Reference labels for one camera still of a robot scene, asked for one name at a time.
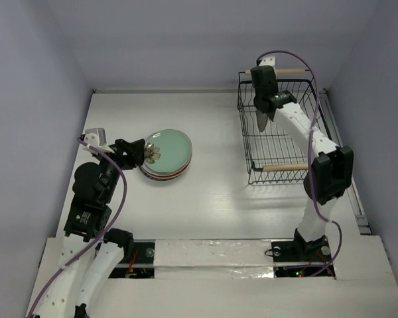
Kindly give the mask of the grey stone plate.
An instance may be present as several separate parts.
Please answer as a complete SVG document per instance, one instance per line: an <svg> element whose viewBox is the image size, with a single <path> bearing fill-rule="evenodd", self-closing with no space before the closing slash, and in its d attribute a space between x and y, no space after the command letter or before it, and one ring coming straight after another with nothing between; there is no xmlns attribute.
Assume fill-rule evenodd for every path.
<svg viewBox="0 0 398 318"><path fill-rule="evenodd" d="M260 110L256 109L256 121L257 121L257 128L259 132L264 132L269 120L269 117L267 114L262 113Z"/></svg>

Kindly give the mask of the light green plate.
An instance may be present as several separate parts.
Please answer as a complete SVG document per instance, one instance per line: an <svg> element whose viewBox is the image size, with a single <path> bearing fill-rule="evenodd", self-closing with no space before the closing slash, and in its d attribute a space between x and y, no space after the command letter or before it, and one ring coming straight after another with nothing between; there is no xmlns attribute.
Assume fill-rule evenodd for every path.
<svg viewBox="0 0 398 318"><path fill-rule="evenodd" d="M182 131L164 129L146 140L143 167L153 174L173 174L192 157L192 142Z"/></svg>

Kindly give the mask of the white bowl plate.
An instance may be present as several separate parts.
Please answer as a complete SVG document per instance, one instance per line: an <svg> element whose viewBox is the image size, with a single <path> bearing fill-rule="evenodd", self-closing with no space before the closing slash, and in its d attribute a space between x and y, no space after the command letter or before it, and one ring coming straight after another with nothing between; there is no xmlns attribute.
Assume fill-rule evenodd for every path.
<svg viewBox="0 0 398 318"><path fill-rule="evenodd" d="M183 171L185 171L187 169L187 167L189 167L190 162L191 162L191 158L185 163L185 165L183 165L179 169L176 169L175 171L170 171L170 172L156 172L156 171L150 169L147 165L141 166L141 169L148 172L149 174L151 174L153 176L170 177L170 176L175 176L175 175L180 174Z"/></svg>

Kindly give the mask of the red and teal plate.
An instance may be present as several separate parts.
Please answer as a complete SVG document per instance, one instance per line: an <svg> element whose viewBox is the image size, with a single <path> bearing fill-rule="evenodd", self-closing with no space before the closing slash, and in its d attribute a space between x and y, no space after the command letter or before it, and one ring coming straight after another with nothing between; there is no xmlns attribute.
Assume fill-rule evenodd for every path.
<svg viewBox="0 0 398 318"><path fill-rule="evenodd" d="M190 165L187 164L175 172L156 172L156 171L149 169L147 166L142 166L141 171L145 176L147 176L148 178L151 178L153 180L171 180L171 179L175 179L175 178L181 176L183 173L185 173L185 171L187 171L189 166Z"/></svg>

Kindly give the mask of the blue floral plate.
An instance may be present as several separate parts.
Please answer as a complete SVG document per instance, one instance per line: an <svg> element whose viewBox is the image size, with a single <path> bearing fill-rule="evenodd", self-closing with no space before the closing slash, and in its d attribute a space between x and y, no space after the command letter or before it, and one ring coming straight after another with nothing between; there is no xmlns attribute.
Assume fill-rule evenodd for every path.
<svg viewBox="0 0 398 318"><path fill-rule="evenodd" d="M179 177L181 177L184 172L178 172L175 174L167 174L167 175L154 175L144 169L141 169L141 173L146 177L149 178L151 180L154 181L158 181L158 182L166 182L166 181L171 181L171 180L175 180Z"/></svg>

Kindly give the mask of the black wire dish rack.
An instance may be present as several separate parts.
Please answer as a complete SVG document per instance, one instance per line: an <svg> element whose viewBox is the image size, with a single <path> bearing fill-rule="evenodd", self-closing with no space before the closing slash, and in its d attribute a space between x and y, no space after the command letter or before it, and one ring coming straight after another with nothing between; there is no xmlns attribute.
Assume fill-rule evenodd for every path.
<svg viewBox="0 0 398 318"><path fill-rule="evenodd" d="M315 108L314 81L310 72L297 76L283 76L277 80L280 91L290 91L297 99L302 111L312 118ZM306 164L304 155L292 138L275 123L269 121L264 131L259 131L253 98L255 90L249 72L238 73L237 110L241 122L241 133L249 185L276 185L302 183L307 169L267 172L270 165Z"/></svg>

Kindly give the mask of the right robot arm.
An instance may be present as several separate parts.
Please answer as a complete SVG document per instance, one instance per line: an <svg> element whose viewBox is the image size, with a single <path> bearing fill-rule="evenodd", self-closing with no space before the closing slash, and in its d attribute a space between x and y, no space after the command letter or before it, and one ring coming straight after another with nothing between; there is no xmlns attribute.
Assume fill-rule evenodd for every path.
<svg viewBox="0 0 398 318"><path fill-rule="evenodd" d="M352 184L354 152L339 146L309 119L290 91L279 90L273 66L251 69L257 126L264 131L272 121L287 133L307 157L304 189L308 196L304 215L295 230L290 251L301 260L322 246L326 225L337 200Z"/></svg>

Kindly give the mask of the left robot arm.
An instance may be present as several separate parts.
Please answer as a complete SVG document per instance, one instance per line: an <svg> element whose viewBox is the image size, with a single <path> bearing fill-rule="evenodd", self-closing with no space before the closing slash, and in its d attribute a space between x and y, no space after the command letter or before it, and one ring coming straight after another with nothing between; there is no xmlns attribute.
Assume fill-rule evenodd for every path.
<svg viewBox="0 0 398 318"><path fill-rule="evenodd" d="M119 182L121 199L126 200L124 172L143 164L145 140L117 139L108 146L96 135L84 134L78 142L96 161L74 172L57 270L34 299L28 317L88 317L113 269L133 255L132 233L113 226L124 204L117 211L109 204Z"/></svg>

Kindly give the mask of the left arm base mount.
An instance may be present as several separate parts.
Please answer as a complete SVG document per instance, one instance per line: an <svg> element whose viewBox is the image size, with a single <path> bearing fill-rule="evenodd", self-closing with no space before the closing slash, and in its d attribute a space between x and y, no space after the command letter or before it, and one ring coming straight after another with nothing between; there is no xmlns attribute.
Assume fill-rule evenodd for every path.
<svg viewBox="0 0 398 318"><path fill-rule="evenodd" d="M110 229L104 242L117 243L123 249L123 258L112 270L109 278L149 279L155 277L154 240L135 240L133 234L121 229Z"/></svg>

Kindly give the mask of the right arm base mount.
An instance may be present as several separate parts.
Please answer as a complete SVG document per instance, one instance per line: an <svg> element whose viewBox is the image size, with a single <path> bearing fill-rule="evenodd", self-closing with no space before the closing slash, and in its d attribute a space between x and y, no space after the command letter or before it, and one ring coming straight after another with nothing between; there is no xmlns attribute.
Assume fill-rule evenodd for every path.
<svg viewBox="0 0 398 318"><path fill-rule="evenodd" d="M332 277L335 271L325 235L306 242L296 230L292 240L271 242L265 256L273 259L276 278Z"/></svg>

